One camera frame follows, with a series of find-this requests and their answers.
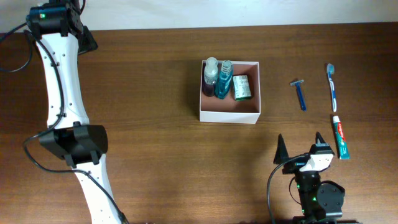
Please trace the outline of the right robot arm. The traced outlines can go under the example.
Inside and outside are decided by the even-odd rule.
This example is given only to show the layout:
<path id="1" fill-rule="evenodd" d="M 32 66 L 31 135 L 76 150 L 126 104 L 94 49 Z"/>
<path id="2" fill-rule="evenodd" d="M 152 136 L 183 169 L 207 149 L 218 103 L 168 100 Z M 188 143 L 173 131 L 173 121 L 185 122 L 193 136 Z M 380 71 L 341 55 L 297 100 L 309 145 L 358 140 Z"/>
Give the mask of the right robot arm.
<path id="1" fill-rule="evenodd" d="M 357 223 L 357 220 L 342 220 L 345 188 L 331 180 L 321 180 L 320 173 L 330 167 L 335 153 L 319 132 L 307 153 L 290 157 L 282 135 L 278 135 L 277 149 L 273 163 L 277 166 L 267 181 L 267 208 L 271 222 L 275 223 L 271 209 L 271 180 L 274 174 L 293 174 L 299 194 L 297 202 L 302 209 L 301 216 L 293 217 L 290 223 Z"/>

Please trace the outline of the green white soap box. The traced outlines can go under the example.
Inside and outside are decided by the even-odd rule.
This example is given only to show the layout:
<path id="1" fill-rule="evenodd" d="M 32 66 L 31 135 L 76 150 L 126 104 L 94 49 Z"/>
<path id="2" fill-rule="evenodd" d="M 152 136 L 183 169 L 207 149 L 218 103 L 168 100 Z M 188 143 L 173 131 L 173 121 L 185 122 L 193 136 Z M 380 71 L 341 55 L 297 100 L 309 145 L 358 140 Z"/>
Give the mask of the green white soap box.
<path id="1" fill-rule="evenodd" d="M 236 101 L 251 99 L 251 89 L 247 75 L 233 76 L 234 99 Z"/>

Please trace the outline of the clear bottle purple liquid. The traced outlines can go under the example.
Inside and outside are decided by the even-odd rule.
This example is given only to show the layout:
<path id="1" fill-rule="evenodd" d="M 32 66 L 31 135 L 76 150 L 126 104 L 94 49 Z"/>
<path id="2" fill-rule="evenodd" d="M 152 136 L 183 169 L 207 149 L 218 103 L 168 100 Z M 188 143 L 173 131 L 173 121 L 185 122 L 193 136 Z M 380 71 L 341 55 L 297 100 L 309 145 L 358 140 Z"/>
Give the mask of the clear bottle purple liquid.
<path id="1" fill-rule="evenodd" d="M 209 57 L 206 60 L 203 71 L 203 93 L 206 96 L 213 96 L 215 94 L 215 86 L 218 80 L 218 61 L 214 57 Z"/>

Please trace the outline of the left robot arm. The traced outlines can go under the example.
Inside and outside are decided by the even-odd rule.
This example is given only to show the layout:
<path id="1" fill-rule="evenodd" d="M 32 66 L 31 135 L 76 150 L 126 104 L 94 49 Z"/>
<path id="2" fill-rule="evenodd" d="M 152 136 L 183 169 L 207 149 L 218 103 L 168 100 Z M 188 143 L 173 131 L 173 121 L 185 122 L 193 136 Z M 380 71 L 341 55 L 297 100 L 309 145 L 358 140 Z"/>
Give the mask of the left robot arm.
<path id="1" fill-rule="evenodd" d="M 81 96 L 78 58 L 98 48 L 80 19 L 84 5 L 84 1 L 49 1 L 32 7 L 26 17 L 25 33 L 39 50 L 49 101 L 47 129 L 35 138 L 66 162 L 65 173 L 76 175 L 92 223 L 127 223 L 106 171 L 106 130 L 90 124 Z"/>

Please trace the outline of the blue mouthwash bottle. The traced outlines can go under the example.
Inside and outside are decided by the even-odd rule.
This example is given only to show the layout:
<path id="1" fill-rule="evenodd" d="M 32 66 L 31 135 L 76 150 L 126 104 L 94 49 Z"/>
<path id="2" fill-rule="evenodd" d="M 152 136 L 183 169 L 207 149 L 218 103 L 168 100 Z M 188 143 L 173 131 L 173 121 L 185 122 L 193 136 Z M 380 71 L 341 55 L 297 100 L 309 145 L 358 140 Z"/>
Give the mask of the blue mouthwash bottle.
<path id="1" fill-rule="evenodd" d="M 221 64 L 221 70 L 218 75 L 215 95 L 219 99 L 226 98 L 229 93 L 230 83 L 233 76 L 233 63 L 230 60 L 224 60 Z"/>

